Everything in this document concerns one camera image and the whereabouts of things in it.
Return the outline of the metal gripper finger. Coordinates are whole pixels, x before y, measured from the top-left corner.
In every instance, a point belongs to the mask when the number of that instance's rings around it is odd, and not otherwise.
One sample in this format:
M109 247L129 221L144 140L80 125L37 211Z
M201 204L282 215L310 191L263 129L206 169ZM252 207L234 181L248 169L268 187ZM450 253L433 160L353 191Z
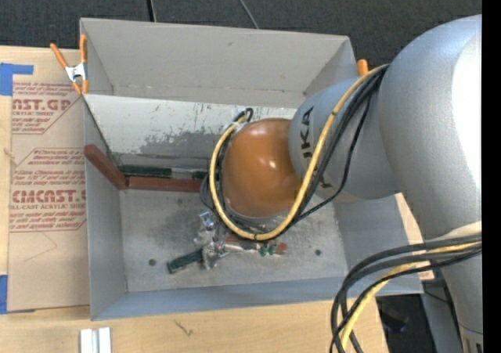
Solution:
M218 220L212 211L199 214L199 228L193 238L194 244L207 244L213 241Z
M226 249L226 245L222 241L210 242L202 247L202 259L206 270L214 269L218 266L218 262L225 258L229 251Z

